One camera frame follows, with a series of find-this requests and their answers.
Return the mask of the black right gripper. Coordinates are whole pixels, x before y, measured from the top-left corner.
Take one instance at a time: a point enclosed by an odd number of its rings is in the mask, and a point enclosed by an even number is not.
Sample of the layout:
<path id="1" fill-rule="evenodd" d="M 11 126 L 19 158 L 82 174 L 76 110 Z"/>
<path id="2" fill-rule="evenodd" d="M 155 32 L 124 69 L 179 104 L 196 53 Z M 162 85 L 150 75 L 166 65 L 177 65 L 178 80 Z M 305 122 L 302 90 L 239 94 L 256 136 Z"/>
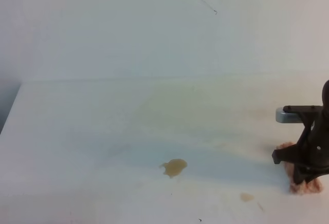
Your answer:
<path id="1" fill-rule="evenodd" d="M 328 174 L 328 108 L 325 106 L 284 106 L 287 113 L 297 114 L 304 130 L 296 145 L 313 166 Z"/>

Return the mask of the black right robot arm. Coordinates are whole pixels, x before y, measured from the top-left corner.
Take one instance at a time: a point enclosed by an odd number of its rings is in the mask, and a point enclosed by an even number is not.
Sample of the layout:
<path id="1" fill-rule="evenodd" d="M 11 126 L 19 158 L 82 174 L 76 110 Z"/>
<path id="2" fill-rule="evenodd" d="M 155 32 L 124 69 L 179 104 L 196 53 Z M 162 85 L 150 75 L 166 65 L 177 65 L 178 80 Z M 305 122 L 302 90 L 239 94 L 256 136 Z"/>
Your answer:
<path id="1" fill-rule="evenodd" d="M 328 174 L 328 82 L 322 89 L 322 105 L 297 105 L 277 108 L 278 123 L 302 123 L 303 132 L 296 144 L 275 149 L 274 164 L 291 163 L 293 183 L 299 185 Z"/>

